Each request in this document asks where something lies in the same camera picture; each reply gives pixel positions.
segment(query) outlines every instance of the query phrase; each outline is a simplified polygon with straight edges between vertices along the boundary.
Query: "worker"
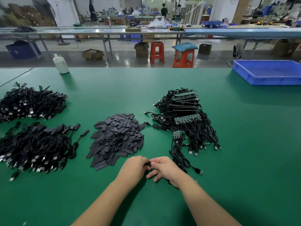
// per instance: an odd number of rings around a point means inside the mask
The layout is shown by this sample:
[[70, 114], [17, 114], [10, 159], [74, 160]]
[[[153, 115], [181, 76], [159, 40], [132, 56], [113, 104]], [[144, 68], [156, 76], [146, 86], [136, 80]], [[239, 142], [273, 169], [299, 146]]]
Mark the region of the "worker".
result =
[[90, 18], [92, 23], [99, 23], [97, 16], [99, 15], [99, 13], [95, 12], [94, 6], [93, 6], [93, 0], [89, 0], [89, 11], [90, 11]]
[[162, 4], [163, 8], [161, 8], [161, 15], [166, 18], [166, 14], [168, 13], [167, 8], [165, 8], [165, 3]]
[[[133, 156], [126, 160], [116, 179], [71, 226], [109, 226], [127, 194], [138, 184], [145, 171], [152, 169], [153, 171], [146, 175], [146, 178], [155, 176], [154, 182], [165, 178], [173, 186], [179, 188], [198, 226], [240, 225], [169, 157], [164, 156], [149, 160], [142, 156]], [[144, 202], [145, 208], [151, 211], [152, 206], [148, 205], [150, 202], [147, 199]]]

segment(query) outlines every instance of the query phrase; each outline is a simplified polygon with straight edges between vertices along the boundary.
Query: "orange plastic stool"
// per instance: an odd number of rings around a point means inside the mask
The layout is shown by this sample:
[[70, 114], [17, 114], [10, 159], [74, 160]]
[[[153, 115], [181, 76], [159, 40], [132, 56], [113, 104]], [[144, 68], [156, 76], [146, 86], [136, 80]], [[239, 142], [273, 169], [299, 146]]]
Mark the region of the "orange plastic stool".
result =
[[[173, 61], [173, 68], [177, 67], [177, 68], [193, 68], [193, 59], [194, 59], [194, 50], [186, 50], [183, 52], [179, 52], [181, 53], [181, 59], [177, 59], [177, 55], [178, 55], [177, 50], [175, 50], [175, 60]], [[188, 60], [187, 59], [187, 55], [192, 53], [192, 60]]]
[[155, 41], [151, 43], [150, 47], [150, 63], [154, 64], [155, 59], [162, 60], [162, 63], [165, 63], [164, 61], [164, 44], [160, 41]]

